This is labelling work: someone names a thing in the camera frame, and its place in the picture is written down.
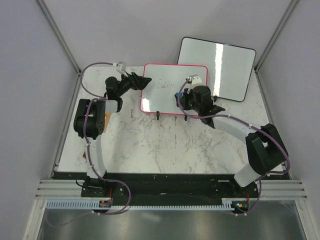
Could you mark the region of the blue whiteboard eraser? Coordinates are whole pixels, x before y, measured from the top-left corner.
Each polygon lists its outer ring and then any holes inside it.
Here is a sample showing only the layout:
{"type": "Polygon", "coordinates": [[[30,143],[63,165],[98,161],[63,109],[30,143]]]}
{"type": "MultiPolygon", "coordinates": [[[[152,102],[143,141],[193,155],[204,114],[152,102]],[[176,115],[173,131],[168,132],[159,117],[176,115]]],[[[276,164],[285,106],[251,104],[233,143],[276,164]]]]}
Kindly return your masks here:
{"type": "Polygon", "coordinates": [[[181,99],[183,97],[183,93],[182,92],[177,92],[175,95],[174,95],[175,99],[181,99]]]}

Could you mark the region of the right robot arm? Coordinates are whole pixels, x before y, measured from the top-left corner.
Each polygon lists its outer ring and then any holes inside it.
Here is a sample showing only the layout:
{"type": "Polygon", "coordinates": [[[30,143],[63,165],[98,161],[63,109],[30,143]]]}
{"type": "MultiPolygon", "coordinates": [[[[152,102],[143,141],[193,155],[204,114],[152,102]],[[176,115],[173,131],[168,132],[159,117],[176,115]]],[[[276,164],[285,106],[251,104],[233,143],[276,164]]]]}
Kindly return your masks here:
{"type": "Polygon", "coordinates": [[[174,95],[176,105],[185,116],[192,118],[188,110],[196,112],[195,119],[213,129],[224,131],[245,143],[248,163],[234,175],[229,191],[235,197],[242,196],[247,186],[268,174],[280,174],[275,167],[289,161],[289,155],[277,128],[268,123],[252,125],[231,115],[223,107],[215,105],[207,86],[181,89],[174,95]]]}

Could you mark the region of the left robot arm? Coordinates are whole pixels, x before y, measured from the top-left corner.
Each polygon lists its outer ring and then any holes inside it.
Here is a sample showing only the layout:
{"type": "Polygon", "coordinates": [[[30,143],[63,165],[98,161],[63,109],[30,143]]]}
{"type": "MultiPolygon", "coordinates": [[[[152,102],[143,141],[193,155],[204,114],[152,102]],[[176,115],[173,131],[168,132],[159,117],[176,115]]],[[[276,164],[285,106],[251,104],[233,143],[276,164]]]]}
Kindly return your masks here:
{"type": "Polygon", "coordinates": [[[99,179],[92,185],[92,191],[99,197],[110,191],[108,182],[102,180],[106,167],[102,156],[102,134],[106,127],[106,114],[118,113],[122,109],[124,95],[129,90],[142,91],[152,81],[150,77],[137,75],[135,72],[121,75],[121,80],[111,76],[105,80],[103,97],[79,100],[73,129],[84,140],[87,159],[87,176],[99,179]]]}

